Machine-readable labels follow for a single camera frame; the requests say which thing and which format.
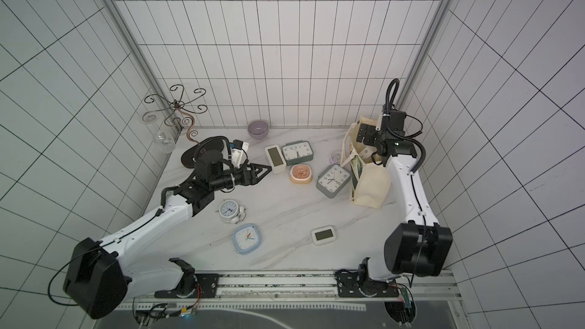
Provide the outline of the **cream canvas floral tote bag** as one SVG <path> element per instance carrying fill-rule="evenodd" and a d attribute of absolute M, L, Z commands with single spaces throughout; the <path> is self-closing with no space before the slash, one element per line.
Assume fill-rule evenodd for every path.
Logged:
<path fill-rule="evenodd" d="M 391 186 L 391 180 L 382 159 L 377 155 L 373 140 L 360 134 L 361 126 L 368 130 L 373 127 L 376 132 L 376 120 L 361 117 L 352 123 L 346 132 L 341 146 L 341 167 L 350 168 L 351 195 L 350 202 L 361 207 L 380 209 Z"/>

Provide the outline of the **white twin-bell alarm clock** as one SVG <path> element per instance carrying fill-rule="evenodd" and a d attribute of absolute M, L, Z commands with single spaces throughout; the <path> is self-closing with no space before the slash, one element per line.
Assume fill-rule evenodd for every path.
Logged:
<path fill-rule="evenodd" d="M 246 208 L 235 200 L 224 200 L 218 209 L 220 219 L 228 224 L 239 224 L 247 216 Z"/>

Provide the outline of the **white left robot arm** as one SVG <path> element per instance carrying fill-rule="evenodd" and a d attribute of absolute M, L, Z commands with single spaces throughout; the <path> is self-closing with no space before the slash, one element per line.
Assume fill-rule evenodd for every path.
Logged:
<path fill-rule="evenodd" d="M 195 161 L 183 182 L 166 187 L 161 205 L 118 232 L 99 241 L 79 242 L 66 265 L 62 289 L 93 319 L 103 318 L 125 300 L 154 292 L 189 297 L 197 290 L 195 269 L 169 255 L 140 268 L 135 262 L 153 243 L 200 213 L 217 191 L 258 184 L 272 168 L 245 162 L 236 168 L 229 157 L 211 150 Z"/>

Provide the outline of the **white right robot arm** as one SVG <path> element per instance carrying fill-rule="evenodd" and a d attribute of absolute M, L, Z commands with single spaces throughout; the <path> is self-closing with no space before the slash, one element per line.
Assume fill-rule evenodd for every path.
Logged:
<path fill-rule="evenodd" d="M 358 269 L 360 290 L 375 296 L 402 274 L 412 277 L 440 275 L 452 246 L 452 232 L 433 213 L 419 169 L 427 154 L 416 135 L 404 131 L 407 114 L 384 110 L 375 126 L 360 125 L 356 141 L 372 146 L 368 164 L 385 172 L 367 184 L 373 192 L 391 192 L 401 210 L 401 222 L 385 240 L 382 253 L 367 257 Z"/>

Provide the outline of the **orange rounded alarm clock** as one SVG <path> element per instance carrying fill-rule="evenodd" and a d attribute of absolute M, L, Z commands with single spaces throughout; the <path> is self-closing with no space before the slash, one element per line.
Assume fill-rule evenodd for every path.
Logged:
<path fill-rule="evenodd" d="M 310 184 L 313 180 L 313 172 L 307 164 L 295 164 L 289 171 L 289 179 L 294 184 Z"/>

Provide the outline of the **green rectangular alarm clock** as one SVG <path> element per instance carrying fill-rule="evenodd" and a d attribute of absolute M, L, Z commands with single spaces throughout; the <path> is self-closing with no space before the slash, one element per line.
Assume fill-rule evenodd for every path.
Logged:
<path fill-rule="evenodd" d="M 287 166 L 306 163 L 314 158 L 312 146 L 306 140 L 288 143 L 281 148 L 281 151 Z"/>

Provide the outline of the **lilac round alarm clock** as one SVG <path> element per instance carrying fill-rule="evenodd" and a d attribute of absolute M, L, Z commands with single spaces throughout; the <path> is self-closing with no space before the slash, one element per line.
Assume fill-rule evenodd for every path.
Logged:
<path fill-rule="evenodd" d="M 343 153 L 340 149 L 335 149 L 329 154 L 330 165 L 341 165 L 343 161 Z"/>

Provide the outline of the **blue square alarm clock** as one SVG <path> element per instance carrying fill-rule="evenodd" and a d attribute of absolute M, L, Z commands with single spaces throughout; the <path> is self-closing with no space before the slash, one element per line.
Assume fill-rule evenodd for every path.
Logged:
<path fill-rule="evenodd" d="M 232 240 L 238 254 L 249 254 L 261 245 L 261 235 L 254 224 L 237 228 L 232 235 Z"/>

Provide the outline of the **grey square alarm clock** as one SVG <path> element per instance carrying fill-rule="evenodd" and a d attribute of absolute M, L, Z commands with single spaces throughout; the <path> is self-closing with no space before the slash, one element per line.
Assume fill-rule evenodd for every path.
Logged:
<path fill-rule="evenodd" d="M 332 164 L 318 175 L 316 188 L 327 198 L 333 199 L 344 189 L 350 179 L 350 172 L 339 164 Z"/>

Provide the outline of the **white digital thermometer clock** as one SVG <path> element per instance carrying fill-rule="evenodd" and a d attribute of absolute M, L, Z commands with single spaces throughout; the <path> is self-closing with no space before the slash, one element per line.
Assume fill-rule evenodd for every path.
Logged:
<path fill-rule="evenodd" d="M 312 242 L 314 245 L 326 245 L 337 239 L 335 228 L 332 225 L 316 228 L 311 231 Z"/>

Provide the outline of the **purple ceramic bowl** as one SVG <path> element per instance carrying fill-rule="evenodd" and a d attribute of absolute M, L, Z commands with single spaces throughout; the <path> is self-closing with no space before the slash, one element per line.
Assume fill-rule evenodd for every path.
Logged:
<path fill-rule="evenodd" d="M 248 135 L 255 140 L 263 140 L 268 136 L 270 125 L 266 120 L 254 120 L 247 127 Z"/>

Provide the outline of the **metal jewelry tree stand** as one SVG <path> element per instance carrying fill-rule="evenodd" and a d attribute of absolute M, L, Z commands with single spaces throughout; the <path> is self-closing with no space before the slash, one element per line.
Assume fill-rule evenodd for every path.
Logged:
<path fill-rule="evenodd" d="M 179 92 L 178 98 L 173 100 L 167 99 L 164 95 L 152 93 L 144 97 L 145 104 L 155 104 L 161 102 L 164 107 L 147 111 L 141 116 L 141 121 L 144 124 L 155 123 L 158 118 L 158 113 L 169 111 L 170 114 L 163 120 L 164 125 L 169 127 L 180 127 L 186 131 L 186 138 L 192 142 L 194 146 L 188 149 L 181 156 L 181 164 L 187 169 L 194 169 L 195 161 L 201 157 L 205 152 L 216 150 L 223 152 L 225 144 L 223 141 L 210 141 L 201 149 L 199 149 L 200 142 L 196 140 L 198 131 L 195 125 L 195 116 L 205 114 L 208 111 L 208 106 L 201 102 L 201 99 L 206 95 L 207 90 L 204 88 L 195 88 L 193 90 L 194 98 L 189 101 L 184 100 L 186 94 L 185 87 L 182 84 L 175 84 L 169 88 L 171 94 Z"/>

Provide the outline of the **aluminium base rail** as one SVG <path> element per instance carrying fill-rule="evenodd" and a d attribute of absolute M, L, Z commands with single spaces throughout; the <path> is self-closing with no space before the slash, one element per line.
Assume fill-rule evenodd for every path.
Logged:
<path fill-rule="evenodd" d="M 355 271 L 199 272 L 198 288 L 187 298 L 170 292 L 142 295 L 120 303 L 118 311 L 188 315 L 230 309 L 365 309 L 368 302 L 452 302 L 462 300 L 449 271 L 437 277 L 400 276 L 380 288 L 361 289 Z"/>

